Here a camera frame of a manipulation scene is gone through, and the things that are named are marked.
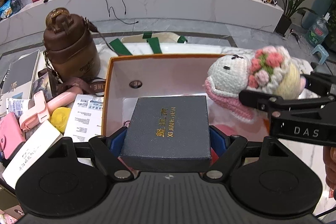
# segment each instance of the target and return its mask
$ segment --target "blue stool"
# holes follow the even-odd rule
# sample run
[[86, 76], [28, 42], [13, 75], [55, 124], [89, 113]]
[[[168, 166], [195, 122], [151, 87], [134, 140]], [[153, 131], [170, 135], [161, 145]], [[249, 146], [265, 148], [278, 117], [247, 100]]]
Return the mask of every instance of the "blue stool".
[[313, 51], [311, 52], [311, 54], [314, 54], [316, 52], [321, 53], [321, 59], [319, 61], [320, 65], [323, 65], [325, 63], [325, 61], [327, 60], [327, 58], [329, 57], [329, 53], [326, 51], [326, 49], [321, 45], [318, 44]]

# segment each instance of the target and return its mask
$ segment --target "black jewelry box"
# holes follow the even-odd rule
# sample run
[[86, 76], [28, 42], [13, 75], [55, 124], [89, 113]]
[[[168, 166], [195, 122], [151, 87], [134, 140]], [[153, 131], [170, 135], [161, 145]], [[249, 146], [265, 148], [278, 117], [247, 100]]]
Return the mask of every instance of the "black jewelry box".
[[211, 163], [206, 97], [140, 97], [120, 158], [140, 171], [206, 171]]

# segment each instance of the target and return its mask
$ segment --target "crocheted flowers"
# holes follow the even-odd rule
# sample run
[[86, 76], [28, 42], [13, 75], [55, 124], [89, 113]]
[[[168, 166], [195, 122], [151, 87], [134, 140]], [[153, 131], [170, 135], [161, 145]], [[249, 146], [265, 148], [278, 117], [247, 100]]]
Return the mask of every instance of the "crocheted flowers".
[[254, 89], [266, 86], [273, 75], [273, 69], [281, 67], [283, 61], [283, 55], [277, 52], [273, 46], [257, 50], [251, 60], [248, 86]]

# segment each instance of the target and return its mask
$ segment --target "pink crocheted flower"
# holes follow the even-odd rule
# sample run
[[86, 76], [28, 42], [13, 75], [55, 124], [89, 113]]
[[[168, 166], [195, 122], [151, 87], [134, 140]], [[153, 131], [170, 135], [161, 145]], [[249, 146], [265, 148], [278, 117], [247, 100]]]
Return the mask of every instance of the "pink crocheted flower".
[[258, 50], [256, 50], [256, 52], [255, 52], [255, 58], [258, 58], [258, 57], [260, 57], [261, 55], [263, 55], [263, 49], [262, 48], [260, 48], [260, 49], [258, 49]]
[[265, 86], [269, 81], [268, 73], [265, 70], [260, 70], [254, 75], [258, 85]]
[[256, 72], [257, 70], [260, 70], [260, 69], [261, 69], [260, 60], [253, 58], [251, 60], [251, 66], [250, 66], [251, 73], [254, 73], [254, 72]]
[[249, 87], [255, 88], [255, 89], [258, 87], [258, 82], [256, 81], [253, 75], [249, 76]]
[[272, 52], [277, 52], [277, 49], [274, 46], [266, 46], [263, 49], [264, 53], [270, 54]]
[[280, 67], [284, 57], [278, 52], [272, 52], [266, 58], [266, 64], [272, 68]]

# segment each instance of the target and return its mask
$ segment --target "brown water bottle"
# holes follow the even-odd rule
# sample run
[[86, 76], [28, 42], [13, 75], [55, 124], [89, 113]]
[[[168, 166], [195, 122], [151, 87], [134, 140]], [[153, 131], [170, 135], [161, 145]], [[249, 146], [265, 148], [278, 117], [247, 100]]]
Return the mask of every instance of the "brown water bottle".
[[57, 8], [48, 14], [43, 43], [46, 56], [62, 81], [70, 77], [90, 79], [98, 75], [100, 59], [90, 31], [97, 29], [65, 8]]

